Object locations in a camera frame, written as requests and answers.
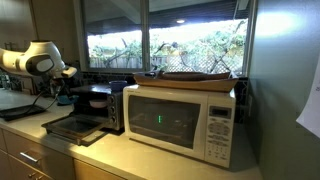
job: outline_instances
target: paper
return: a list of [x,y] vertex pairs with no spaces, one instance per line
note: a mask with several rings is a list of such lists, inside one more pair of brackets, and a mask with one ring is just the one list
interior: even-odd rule
[[297,122],[320,137],[320,57],[307,104]]

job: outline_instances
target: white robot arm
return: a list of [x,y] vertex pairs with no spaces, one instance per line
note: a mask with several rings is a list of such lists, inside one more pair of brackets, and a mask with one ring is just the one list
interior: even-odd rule
[[77,72],[76,68],[64,64],[51,41],[32,41],[24,53],[0,48],[0,68],[24,76],[48,74],[51,79],[70,78]]

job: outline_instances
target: microwave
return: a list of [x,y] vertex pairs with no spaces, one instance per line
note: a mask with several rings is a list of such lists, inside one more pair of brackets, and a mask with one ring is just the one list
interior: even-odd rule
[[229,167],[236,98],[229,93],[131,85],[125,135],[137,143]]

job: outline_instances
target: microwave control panel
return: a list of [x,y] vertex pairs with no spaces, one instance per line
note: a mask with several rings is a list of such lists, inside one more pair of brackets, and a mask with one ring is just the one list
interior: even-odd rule
[[233,109],[209,106],[205,161],[229,167],[233,133]]

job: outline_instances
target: kitchen counter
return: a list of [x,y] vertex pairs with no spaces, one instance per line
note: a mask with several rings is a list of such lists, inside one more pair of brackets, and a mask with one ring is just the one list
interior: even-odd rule
[[[0,109],[32,104],[35,98],[0,89]],[[47,107],[51,102],[52,98],[39,98],[37,104]],[[9,122],[0,118],[0,128],[128,179],[262,179],[240,124],[234,129],[231,167],[225,169],[135,142],[124,133],[107,134],[85,147],[48,135],[45,128],[41,127],[71,111],[71,105],[57,106],[55,103],[44,113]]]

